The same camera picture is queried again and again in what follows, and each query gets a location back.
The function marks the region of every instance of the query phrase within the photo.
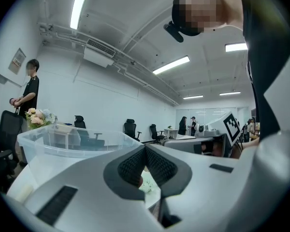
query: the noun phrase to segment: black office chair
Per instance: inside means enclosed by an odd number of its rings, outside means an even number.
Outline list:
[[[138,131],[138,135],[137,138],[135,137],[135,129],[136,129],[136,124],[134,123],[134,119],[127,119],[127,122],[124,124],[125,127],[125,134],[128,135],[129,137],[135,139],[136,141],[140,141],[139,140],[139,136],[140,136],[140,131]]]
[[[17,135],[21,130],[23,124],[23,118],[18,114],[3,111],[0,120],[0,187],[6,192],[9,185],[14,178],[7,178],[7,175],[15,174],[19,159],[15,151],[15,143],[17,141]]]
[[[164,131],[163,130],[162,131],[160,130],[161,134],[159,136],[158,133],[157,133],[156,125],[155,124],[152,124],[149,128],[150,128],[151,133],[152,133],[151,134],[151,138],[155,140],[154,143],[161,144],[160,140],[164,139],[164,136],[162,135],[162,133]]]
[[[80,115],[75,115],[74,125],[76,128],[86,129],[84,118]],[[86,130],[77,130],[77,132],[81,138],[81,147],[83,150],[96,151],[105,144],[105,140],[98,139],[98,136],[102,135],[102,133],[95,133],[96,138],[90,138],[89,133]]]

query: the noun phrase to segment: hand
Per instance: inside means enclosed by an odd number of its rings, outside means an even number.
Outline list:
[[[11,99],[11,100],[10,100],[10,104],[13,106],[15,101],[17,101],[17,98],[13,98],[13,99]]]
[[[21,105],[21,103],[20,103],[19,101],[17,101],[17,102],[15,101],[15,102],[14,102],[14,107],[15,107],[15,108],[19,107],[20,105]]]

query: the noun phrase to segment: clear plastic storage box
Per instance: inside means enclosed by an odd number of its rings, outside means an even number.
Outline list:
[[[97,131],[49,125],[19,134],[30,170],[38,185],[72,164],[123,148],[142,145],[119,131]]]

